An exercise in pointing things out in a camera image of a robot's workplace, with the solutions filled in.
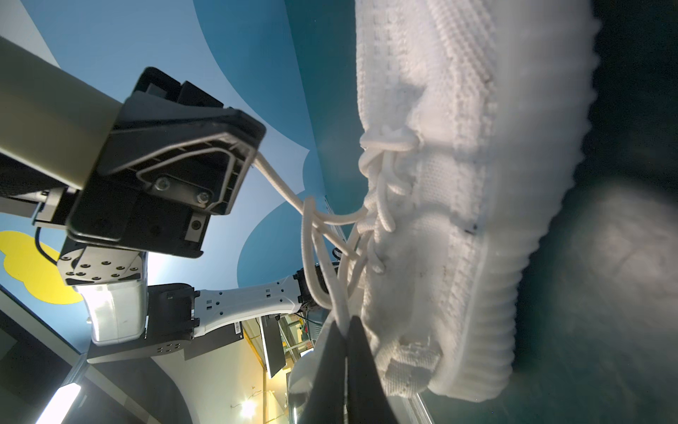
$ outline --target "shoe sole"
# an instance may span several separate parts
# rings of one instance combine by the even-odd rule
[[[460,354],[434,393],[482,402],[509,383],[522,270],[574,185],[595,99],[589,0],[499,1],[496,158]]]

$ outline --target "white sneaker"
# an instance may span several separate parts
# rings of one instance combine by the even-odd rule
[[[521,272],[582,159],[597,21],[589,0],[357,0],[356,27],[367,215],[351,216],[338,280],[317,252],[331,296],[312,293],[341,328],[364,266],[386,395],[494,398]],[[308,233],[321,246],[333,218],[316,214],[311,231],[308,210],[312,269]]]

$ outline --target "cable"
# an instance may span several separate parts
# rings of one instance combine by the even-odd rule
[[[266,422],[266,424],[272,423],[273,421],[275,421],[275,420],[277,420],[278,418],[283,417],[283,416],[285,416],[285,413],[284,413],[284,412],[283,412],[282,414],[278,415],[277,417],[275,417],[274,419],[268,420],[268,421]]]
[[[299,318],[303,318],[304,320],[306,320],[306,321],[308,321],[308,322],[314,323],[314,324],[317,325],[317,326],[320,326],[320,327],[323,326],[323,324],[320,324],[319,322],[316,322],[316,321],[312,321],[312,320],[310,320],[310,319],[308,319],[308,318],[306,318],[306,317],[304,317],[304,316],[302,316],[302,315],[299,315],[299,314],[296,313],[296,312],[292,312],[292,313],[293,313],[294,315],[297,315]]]
[[[308,286],[308,290],[311,292],[311,296],[318,306],[323,307],[324,309],[331,309],[335,313],[339,331],[341,331],[341,333],[345,336],[348,334],[348,325],[351,318],[348,313],[348,298],[351,295],[347,292],[349,282],[346,281],[345,278],[342,279],[342,281],[338,279],[336,268],[330,260],[330,254],[326,250],[323,237],[329,240],[333,245],[335,245],[335,247],[339,248],[339,250],[341,250],[342,257],[345,256],[343,258],[344,261],[357,261],[360,259],[362,254],[358,254],[358,252],[352,248],[349,248],[349,246],[346,244],[346,241],[344,241],[342,237],[330,231],[328,225],[346,225],[356,223],[363,220],[367,216],[368,209],[362,207],[348,215],[324,214],[315,209],[315,199],[313,199],[313,196],[308,196],[302,201],[290,189],[290,187],[285,184],[285,181],[280,178],[280,175],[276,173],[276,171],[264,158],[261,152],[256,154],[252,164],[264,175],[264,177],[266,177],[266,179],[271,183],[276,191],[278,191],[278,193],[280,193],[285,200],[287,200],[299,213],[301,213],[301,251],[306,285]],[[374,243],[368,244],[367,250],[372,262],[376,263],[377,265],[381,264],[381,262],[378,260],[378,257],[376,256],[376,253],[373,251]],[[317,255],[317,261],[320,263],[320,270],[323,274],[323,277],[325,278],[325,285],[327,286],[328,293],[324,292],[320,288],[318,276],[315,273],[313,251],[315,251]]]
[[[252,398],[253,398],[254,396],[256,396],[256,395],[260,395],[261,393],[264,393],[263,390],[257,390],[257,391],[255,391],[255,392],[254,392],[253,394],[251,394],[247,399],[245,399],[245,402],[248,401],[248,400],[250,400],[250,399],[252,399]],[[242,406],[242,404],[245,403],[245,402],[242,402],[242,403],[240,403],[240,404],[238,404],[238,405],[231,405],[231,408],[237,408],[238,406]]]
[[[42,246],[40,246],[40,230],[42,230],[41,227],[37,227],[35,229],[35,248],[38,249],[38,252],[45,257],[49,262],[52,263],[52,265],[56,265],[56,261],[52,259],[47,253],[45,253],[44,250],[42,250]]]

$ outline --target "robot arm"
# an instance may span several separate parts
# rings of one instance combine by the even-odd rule
[[[85,299],[90,362],[169,353],[233,322],[297,312],[310,300],[303,279],[293,277],[221,291],[146,283],[147,252],[202,255],[210,218],[231,211],[264,137],[260,122],[154,68],[120,105],[4,39],[0,49],[15,64],[2,70],[0,98],[21,115],[14,123],[2,118],[0,151],[63,182],[10,200],[37,203],[34,225],[66,230],[57,268]],[[36,89],[36,81],[49,87]],[[12,131],[17,121],[35,120],[51,125],[55,142],[63,139],[60,160],[36,144],[40,125]]]

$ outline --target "yellow shape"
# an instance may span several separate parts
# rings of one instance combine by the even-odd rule
[[[40,243],[45,253],[55,260],[59,252]],[[35,298],[55,305],[70,305],[83,300],[67,286],[57,268],[38,252],[32,236],[18,231],[0,232],[0,251],[5,254],[5,271],[24,283]]]

